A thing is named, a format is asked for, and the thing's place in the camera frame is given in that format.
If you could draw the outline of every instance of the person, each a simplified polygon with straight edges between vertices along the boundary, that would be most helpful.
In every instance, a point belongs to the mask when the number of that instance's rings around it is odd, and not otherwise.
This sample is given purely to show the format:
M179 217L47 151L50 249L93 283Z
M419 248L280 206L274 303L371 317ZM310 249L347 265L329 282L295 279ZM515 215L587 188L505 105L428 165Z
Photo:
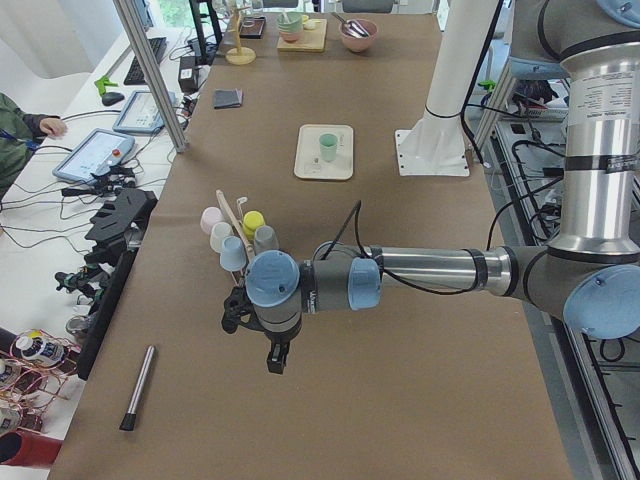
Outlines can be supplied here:
M66 124L54 115L24 113L0 93L0 200L45 136L59 137Z

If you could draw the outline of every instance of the yellow cup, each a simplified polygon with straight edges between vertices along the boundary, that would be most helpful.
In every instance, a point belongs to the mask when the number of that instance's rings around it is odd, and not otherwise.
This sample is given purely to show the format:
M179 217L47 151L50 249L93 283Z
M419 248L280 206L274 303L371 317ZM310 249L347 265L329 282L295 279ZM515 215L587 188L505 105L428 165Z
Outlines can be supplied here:
M242 231L247 236L247 240L253 241L256 230L265 225L264 217L256 210L251 210L244 214L242 218Z

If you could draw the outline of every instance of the brown tabletop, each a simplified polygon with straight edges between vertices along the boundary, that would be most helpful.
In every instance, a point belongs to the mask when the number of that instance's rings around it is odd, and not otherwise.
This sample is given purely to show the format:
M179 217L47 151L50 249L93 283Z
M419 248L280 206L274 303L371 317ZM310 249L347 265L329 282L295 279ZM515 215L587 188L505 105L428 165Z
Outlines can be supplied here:
M394 131L423 113L435 17L367 17L380 34L364 54L333 19L324 53L278 53L269 17L245 43L254 63L216 60L51 480L571 478L517 301L389 288L375 309L306 316L282 376L267 373L263 335L220 327L231 279L199 228L218 188L248 196L298 260L358 199L366 244L484 247L482 168L398 175ZM213 110L217 88L242 89L242 108ZM294 176L303 124L353 127L351 180ZM122 432L149 344L137 427Z

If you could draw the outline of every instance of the black keyboard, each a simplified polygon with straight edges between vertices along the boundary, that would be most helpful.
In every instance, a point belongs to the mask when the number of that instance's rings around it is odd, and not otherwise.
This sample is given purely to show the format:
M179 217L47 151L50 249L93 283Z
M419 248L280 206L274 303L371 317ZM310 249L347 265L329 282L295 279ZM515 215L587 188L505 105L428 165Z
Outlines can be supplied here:
M150 38L149 44L151 45L151 50L153 50L153 54L156 57L156 61L160 64L162 55L164 55L164 51L167 49L167 37ZM129 67L129 71L127 72L127 76L124 77L123 83L125 85L143 85L145 83L144 73L142 72L142 68L140 68L140 63L137 58L133 58L131 67Z

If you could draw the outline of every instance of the label on robot arm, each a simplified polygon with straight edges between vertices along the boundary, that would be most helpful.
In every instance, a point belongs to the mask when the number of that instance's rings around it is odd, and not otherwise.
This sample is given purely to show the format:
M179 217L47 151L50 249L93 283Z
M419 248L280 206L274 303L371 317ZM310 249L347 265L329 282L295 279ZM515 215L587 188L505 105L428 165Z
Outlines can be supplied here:
M640 72L615 72L571 83L569 126L604 120L640 123Z

